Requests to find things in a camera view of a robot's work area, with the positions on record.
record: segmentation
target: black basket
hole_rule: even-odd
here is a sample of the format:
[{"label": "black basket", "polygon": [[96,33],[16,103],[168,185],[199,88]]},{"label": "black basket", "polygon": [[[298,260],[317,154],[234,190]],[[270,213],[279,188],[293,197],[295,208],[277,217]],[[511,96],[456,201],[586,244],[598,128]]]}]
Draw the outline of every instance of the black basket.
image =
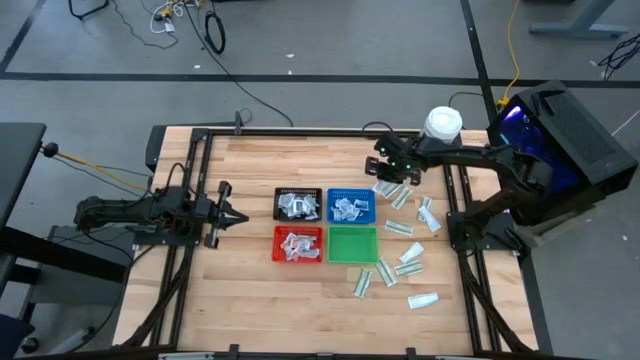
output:
[{"label": "black basket", "polygon": [[[305,219],[305,215],[301,215],[294,218],[289,218],[287,214],[285,214],[278,207],[278,199],[280,199],[280,195],[285,194],[294,194],[295,196],[305,197],[307,195],[311,195],[316,199],[318,203],[318,208],[316,212],[318,213],[318,218],[313,220]],[[273,197],[273,220],[280,221],[320,221],[322,220],[322,189],[311,189],[311,188],[276,188],[275,196]]]}]

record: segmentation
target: wooden table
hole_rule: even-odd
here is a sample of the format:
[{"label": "wooden table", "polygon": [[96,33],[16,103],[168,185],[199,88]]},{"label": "wooden table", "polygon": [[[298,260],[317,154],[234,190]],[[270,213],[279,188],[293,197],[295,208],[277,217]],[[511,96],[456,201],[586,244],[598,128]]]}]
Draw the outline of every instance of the wooden table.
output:
[{"label": "wooden table", "polygon": [[[167,129],[154,187],[164,186],[173,163],[184,162],[190,134],[189,127]],[[467,145],[487,142],[484,131],[463,131],[462,139]],[[418,354],[472,353],[457,256],[446,230],[449,209],[441,168],[423,174],[422,184],[400,210],[391,207],[392,199],[376,195],[380,256],[398,265],[398,256],[419,241],[425,248],[422,273],[400,277],[387,288],[375,267],[367,266],[374,276],[366,298],[359,299],[352,292],[362,266],[271,261],[278,224],[272,219],[274,188],[321,187],[325,199],[331,187],[371,188],[376,179],[363,168],[366,156],[377,156],[373,144],[345,137],[214,138],[206,189],[213,196],[220,180],[231,183],[231,204],[251,220],[220,232],[219,249],[200,246],[195,251],[179,350],[227,351],[230,344],[240,344],[240,351],[249,352],[403,354],[415,347]],[[499,190],[495,172],[468,171],[474,198]],[[172,183],[179,182],[180,176],[174,176]],[[431,210],[442,224],[435,233],[417,220],[420,195],[433,199]],[[323,214],[318,225],[326,228],[326,209]],[[384,230],[387,219],[414,226],[413,237]],[[114,344],[131,336],[155,303],[165,254],[166,247],[152,250],[131,272]],[[496,307],[523,342],[536,348],[517,259],[507,251],[485,252],[485,259]],[[440,296],[436,305],[409,309],[408,296],[434,291]],[[476,308],[483,347],[489,349],[485,316],[477,302]],[[165,317],[164,341],[170,319]]]}]

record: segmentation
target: concrete floor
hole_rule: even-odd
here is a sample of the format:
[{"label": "concrete floor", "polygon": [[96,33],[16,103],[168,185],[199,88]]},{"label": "concrete floor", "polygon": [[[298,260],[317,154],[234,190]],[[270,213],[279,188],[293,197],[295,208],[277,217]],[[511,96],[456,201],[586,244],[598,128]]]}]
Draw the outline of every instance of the concrete floor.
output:
[{"label": "concrete floor", "polygon": [[[82,12],[101,2],[75,0],[74,4]],[[149,32],[149,14],[139,1],[117,2],[134,31],[147,42],[171,42],[166,35]],[[159,1],[146,0],[148,7],[153,2]],[[589,62],[606,56],[615,41],[534,37],[527,31],[533,21],[571,19],[585,3],[522,2],[513,40],[523,79],[600,79],[602,69]],[[5,4],[0,13],[0,49],[9,48],[35,4],[36,0]],[[512,5],[513,0],[471,1],[491,79],[513,76],[505,35]],[[293,75],[477,78],[457,1],[272,0],[223,3],[217,8],[229,41],[220,60],[235,74],[287,75],[291,71]],[[636,34],[639,18],[633,0],[618,0],[602,22],[627,25]],[[249,107],[254,114],[252,126],[286,125],[278,114],[228,82],[106,81],[104,76],[101,81],[41,81],[47,74],[69,73],[221,74],[201,49],[188,18],[174,23],[179,43],[163,51],[131,37],[113,4],[81,23],[69,15],[65,1],[45,1],[6,69],[9,74],[0,74],[0,121],[43,122],[48,126],[45,142],[57,142],[63,151],[96,163],[137,171],[145,171],[144,149],[155,124],[229,121],[235,110]],[[6,80],[4,75],[10,73],[28,73],[36,80]],[[634,58],[612,80],[640,80],[640,58]],[[418,127],[431,108],[445,105],[454,92],[480,91],[477,86],[347,81],[244,86],[290,115],[296,126],[340,127],[360,127],[374,120],[394,127]],[[492,90],[498,99],[504,89]],[[610,131],[639,110],[637,86],[572,91]],[[461,110],[467,128],[487,126],[480,97],[459,96],[454,107]],[[629,150],[639,145],[633,135],[640,125],[635,124],[617,135]],[[135,177],[130,180],[141,182]],[[551,346],[557,355],[632,359],[640,352],[635,340],[640,332],[640,285],[634,281],[640,269],[640,242],[635,235],[640,209],[625,205],[631,205],[639,192],[635,181],[624,194],[607,199],[597,212],[585,214],[583,226],[534,251]],[[131,198],[40,157],[10,225],[44,236],[52,225],[71,224],[75,204],[90,195]],[[0,312],[15,316],[23,294],[24,289],[13,285],[0,299]],[[108,307],[92,306],[37,308],[34,325],[43,350],[55,345],[51,339],[60,335],[52,335],[52,324],[59,316],[74,314],[67,322],[75,327],[65,328],[71,332],[95,326]],[[105,327],[101,340],[87,349],[107,344],[114,326]]]}]

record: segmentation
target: chair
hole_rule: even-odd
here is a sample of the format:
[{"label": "chair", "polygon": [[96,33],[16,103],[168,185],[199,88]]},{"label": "chair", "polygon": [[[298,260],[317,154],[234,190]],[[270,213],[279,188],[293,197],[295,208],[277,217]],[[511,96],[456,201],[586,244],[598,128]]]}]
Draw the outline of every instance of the chair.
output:
[{"label": "chair", "polygon": [[33,326],[0,314],[0,359],[13,359],[24,338],[34,331]]}]

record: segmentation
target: red basket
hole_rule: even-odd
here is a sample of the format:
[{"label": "red basket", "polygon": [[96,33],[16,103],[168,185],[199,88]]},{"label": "red basket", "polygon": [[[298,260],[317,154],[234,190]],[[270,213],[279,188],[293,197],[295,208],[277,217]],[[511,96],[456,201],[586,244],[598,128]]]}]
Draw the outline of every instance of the red basket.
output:
[{"label": "red basket", "polygon": [[[320,256],[315,259],[299,258],[298,261],[287,261],[287,255],[284,249],[280,247],[286,239],[289,233],[296,235],[310,235],[315,236],[317,239],[313,243],[312,249],[320,249]],[[319,263],[322,262],[322,228],[319,226],[289,226],[289,225],[277,225],[273,230],[273,250],[271,251],[271,260],[276,262],[289,262],[289,263]]]}]

